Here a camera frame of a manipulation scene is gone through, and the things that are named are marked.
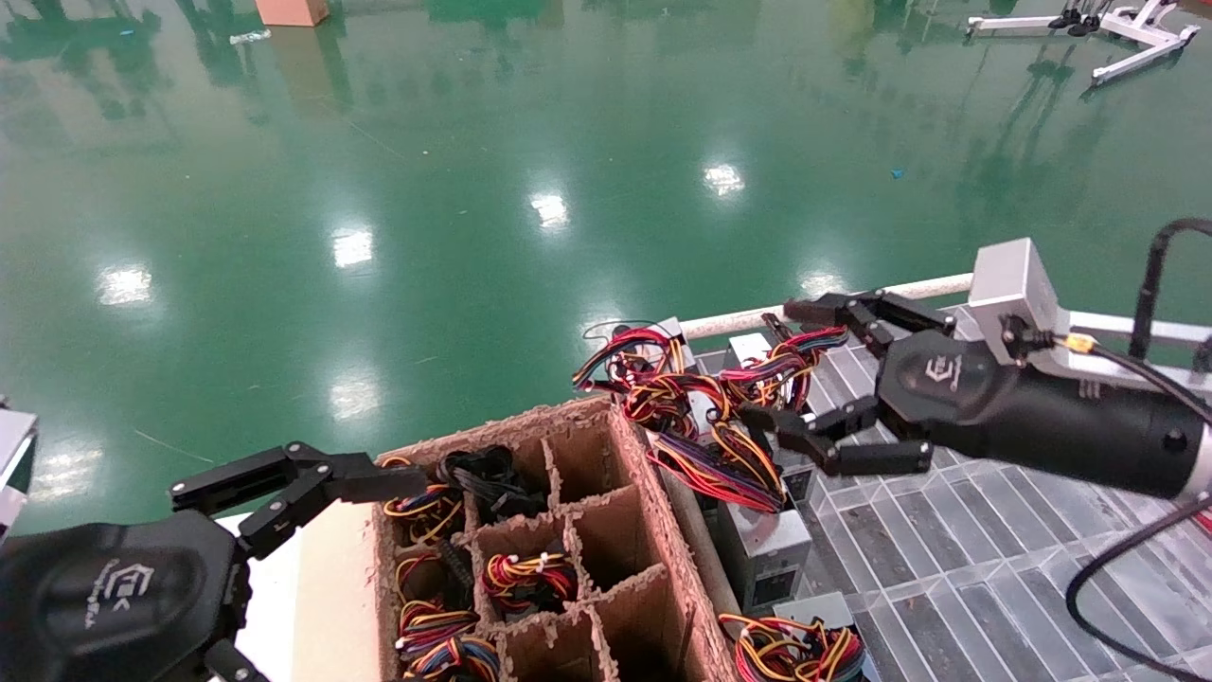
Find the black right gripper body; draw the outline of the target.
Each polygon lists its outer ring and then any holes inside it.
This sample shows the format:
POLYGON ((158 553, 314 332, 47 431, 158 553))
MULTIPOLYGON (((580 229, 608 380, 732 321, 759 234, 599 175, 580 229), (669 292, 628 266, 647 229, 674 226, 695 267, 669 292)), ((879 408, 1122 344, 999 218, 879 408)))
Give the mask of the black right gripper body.
POLYGON ((1189 406, 1004 366, 982 340, 919 332, 892 342, 882 422, 902 440, 1155 499, 1204 491, 1204 419, 1189 406))

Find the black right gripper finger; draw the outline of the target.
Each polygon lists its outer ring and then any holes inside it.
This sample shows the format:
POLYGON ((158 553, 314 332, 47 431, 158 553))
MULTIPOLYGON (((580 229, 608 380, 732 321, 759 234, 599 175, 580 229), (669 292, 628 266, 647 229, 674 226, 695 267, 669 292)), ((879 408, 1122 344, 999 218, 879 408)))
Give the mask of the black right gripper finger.
POLYGON ((745 426, 771 432, 776 445, 806 455, 827 476, 905 476, 926 472, 934 463, 928 440, 901 439, 896 443, 852 443, 844 440, 870 430, 882 414, 875 396, 853 401, 814 415, 808 422, 787 409, 745 402, 737 415, 745 426))
POLYGON ((894 337, 887 323, 909 333, 939 332, 951 337, 956 319, 916 299, 887 290, 859 294, 827 293, 816 299, 788 299, 784 315, 793 322, 814 327, 840 327, 854 336, 869 353, 887 353, 894 337))

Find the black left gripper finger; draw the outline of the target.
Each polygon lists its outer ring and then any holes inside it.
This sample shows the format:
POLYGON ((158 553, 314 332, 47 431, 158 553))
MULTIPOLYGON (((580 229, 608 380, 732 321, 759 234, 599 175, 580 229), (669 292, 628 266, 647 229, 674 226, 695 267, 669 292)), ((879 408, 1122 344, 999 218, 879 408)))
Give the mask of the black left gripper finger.
POLYGON ((204 652, 204 665, 216 680, 230 682, 267 682, 265 674, 238 649, 234 640, 217 640, 204 652))
POLYGON ((273 446, 170 487, 177 512, 224 512, 264 502, 239 526, 242 556, 264 560, 335 502, 368 504, 411 499, 427 492, 417 465, 382 468, 367 453, 328 454, 303 441, 273 446))

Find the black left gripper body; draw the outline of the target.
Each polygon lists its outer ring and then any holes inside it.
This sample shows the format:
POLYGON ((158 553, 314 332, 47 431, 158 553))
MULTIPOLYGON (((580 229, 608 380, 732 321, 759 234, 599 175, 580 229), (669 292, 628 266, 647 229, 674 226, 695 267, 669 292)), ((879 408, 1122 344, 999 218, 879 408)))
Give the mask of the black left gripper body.
POLYGON ((196 511, 2 544, 5 681, 207 681, 251 596, 238 535, 196 511))

